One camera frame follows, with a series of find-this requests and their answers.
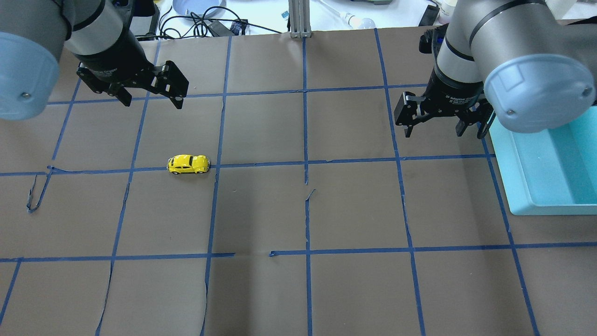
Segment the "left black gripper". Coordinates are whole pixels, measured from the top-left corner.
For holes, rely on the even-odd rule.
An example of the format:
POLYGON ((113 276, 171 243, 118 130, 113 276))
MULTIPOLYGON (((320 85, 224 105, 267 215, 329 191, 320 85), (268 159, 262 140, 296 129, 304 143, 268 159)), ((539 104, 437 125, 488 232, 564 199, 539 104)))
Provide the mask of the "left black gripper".
POLYGON ((96 94, 106 93, 130 106, 127 89, 144 89, 167 97, 176 109, 183 108, 187 78, 172 60, 162 66, 149 62, 134 34, 120 34, 103 51, 76 51, 75 57, 80 61, 77 76, 96 94))

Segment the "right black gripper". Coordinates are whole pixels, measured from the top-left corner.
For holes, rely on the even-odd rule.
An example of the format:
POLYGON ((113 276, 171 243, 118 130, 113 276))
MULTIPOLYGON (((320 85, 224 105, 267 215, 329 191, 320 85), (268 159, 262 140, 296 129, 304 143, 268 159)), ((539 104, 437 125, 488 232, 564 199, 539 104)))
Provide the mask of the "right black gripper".
POLYGON ((463 136, 468 127, 478 125, 476 138, 483 140, 495 121, 495 112, 491 104, 478 104, 483 92, 481 81, 467 83, 457 81, 444 74, 439 66, 434 66, 423 96, 403 92, 394 109, 395 125, 401 126, 404 136, 410 138, 412 130, 418 124, 431 118, 457 116, 455 132, 463 136))

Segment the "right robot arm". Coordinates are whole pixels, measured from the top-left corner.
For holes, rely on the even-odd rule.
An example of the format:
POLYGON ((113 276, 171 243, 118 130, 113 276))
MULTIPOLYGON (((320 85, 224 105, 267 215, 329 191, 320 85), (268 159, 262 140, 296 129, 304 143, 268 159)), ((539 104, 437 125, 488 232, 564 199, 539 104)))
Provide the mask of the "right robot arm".
POLYGON ((430 119, 457 117, 457 136, 494 121, 514 133, 571 123, 596 105, 596 18, 561 25, 544 0, 461 0, 450 23, 420 36, 434 58, 424 94, 406 91, 395 125, 408 138, 430 119))

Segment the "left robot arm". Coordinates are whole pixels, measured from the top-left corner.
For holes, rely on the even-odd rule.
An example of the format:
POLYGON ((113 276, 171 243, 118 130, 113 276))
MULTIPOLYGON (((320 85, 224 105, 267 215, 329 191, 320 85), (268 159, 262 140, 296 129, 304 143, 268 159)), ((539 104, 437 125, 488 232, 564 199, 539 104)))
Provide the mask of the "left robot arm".
POLYGON ((188 80, 170 60, 150 62, 130 31, 156 13, 151 0, 3 0, 0 3, 0 116, 24 120, 45 109, 68 49, 77 76, 96 94, 130 106, 128 89, 168 98, 181 109, 188 80))

